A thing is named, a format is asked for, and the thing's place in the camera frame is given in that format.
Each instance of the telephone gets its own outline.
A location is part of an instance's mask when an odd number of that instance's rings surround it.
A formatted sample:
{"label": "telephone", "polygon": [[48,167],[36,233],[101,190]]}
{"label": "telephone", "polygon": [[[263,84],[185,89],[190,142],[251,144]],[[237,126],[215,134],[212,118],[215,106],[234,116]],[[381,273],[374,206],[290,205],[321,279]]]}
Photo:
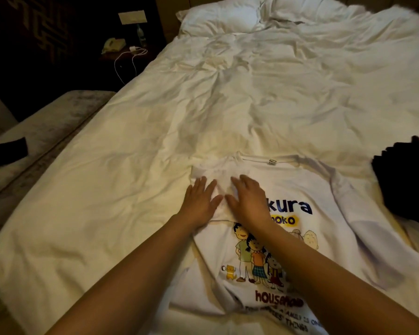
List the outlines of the telephone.
{"label": "telephone", "polygon": [[109,52],[119,52],[124,47],[125,47],[125,39],[115,39],[114,37],[112,37],[105,42],[104,48],[102,49],[101,54],[105,54]]}

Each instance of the white pillow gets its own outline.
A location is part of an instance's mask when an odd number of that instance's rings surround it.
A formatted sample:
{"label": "white pillow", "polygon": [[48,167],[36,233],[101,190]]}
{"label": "white pillow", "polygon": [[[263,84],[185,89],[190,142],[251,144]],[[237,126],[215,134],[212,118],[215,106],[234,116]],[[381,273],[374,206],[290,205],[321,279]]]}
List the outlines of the white pillow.
{"label": "white pillow", "polygon": [[196,6],[187,13],[179,11],[183,19],[179,35],[212,37],[226,33],[252,33],[263,28],[260,7],[263,0],[223,0]]}
{"label": "white pillow", "polygon": [[265,0],[264,21],[288,20],[305,23],[329,23],[366,13],[363,6],[347,6],[336,0]]}

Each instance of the nightstand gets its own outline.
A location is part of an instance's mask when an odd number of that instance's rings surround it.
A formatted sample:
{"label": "nightstand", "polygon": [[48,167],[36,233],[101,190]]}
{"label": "nightstand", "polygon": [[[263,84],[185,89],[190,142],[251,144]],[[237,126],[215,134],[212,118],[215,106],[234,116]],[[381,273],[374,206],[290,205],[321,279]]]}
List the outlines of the nightstand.
{"label": "nightstand", "polygon": [[146,49],[147,53],[145,55],[138,56],[134,56],[138,52],[131,53],[128,46],[117,53],[101,55],[96,63],[94,63],[95,67],[92,71],[93,89],[118,91],[123,88],[124,84],[127,84],[135,76],[143,72],[147,65],[155,60],[162,50],[160,47],[152,44],[148,44]]}

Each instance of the white cable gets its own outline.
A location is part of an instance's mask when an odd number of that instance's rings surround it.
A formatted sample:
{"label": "white cable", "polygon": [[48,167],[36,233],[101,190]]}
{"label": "white cable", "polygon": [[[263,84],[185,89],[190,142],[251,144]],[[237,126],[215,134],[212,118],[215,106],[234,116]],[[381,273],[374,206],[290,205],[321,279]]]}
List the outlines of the white cable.
{"label": "white cable", "polygon": [[134,63],[134,57],[135,56],[140,56],[140,55],[145,55],[145,54],[147,54],[147,49],[145,49],[145,48],[141,48],[141,47],[134,47],[134,49],[133,50],[131,50],[131,51],[129,51],[129,52],[122,52],[117,58],[116,58],[116,60],[113,62],[113,68],[115,69],[115,72],[117,73],[117,75],[118,75],[118,78],[121,80],[121,82],[125,85],[125,83],[124,83],[124,81],[122,80],[122,78],[120,77],[120,75],[118,74],[118,71],[117,71],[117,61],[118,61],[118,59],[123,55],[123,54],[126,54],[126,53],[133,53],[133,52],[136,52],[136,51],[140,51],[139,53],[137,53],[137,54],[134,54],[133,56],[132,56],[132,65],[134,66],[134,69],[135,69],[135,77],[137,77],[137,74],[138,74],[138,72],[137,72],[137,68],[135,67],[135,63]]}

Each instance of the white duvet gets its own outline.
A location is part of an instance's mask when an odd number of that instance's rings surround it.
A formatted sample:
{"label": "white duvet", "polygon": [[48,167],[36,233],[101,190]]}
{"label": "white duvet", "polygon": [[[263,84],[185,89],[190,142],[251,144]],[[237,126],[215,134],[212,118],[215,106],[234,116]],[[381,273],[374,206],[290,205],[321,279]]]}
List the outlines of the white duvet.
{"label": "white duvet", "polygon": [[[391,223],[369,162],[411,135],[419,135],[419,16],[406,10],[176,38],[10,217],[0,298],[28,334],[42,334],[179,209],[192,164],[236,151],[317,158],[377,200]],[[417,193],[402,195],[419,208]],[[195,256],[190,247],[177,273]],[[386,293],[419,315],[419,273]],[[288,332],[259,315],[168,309],[168,296],[152,332]]]}

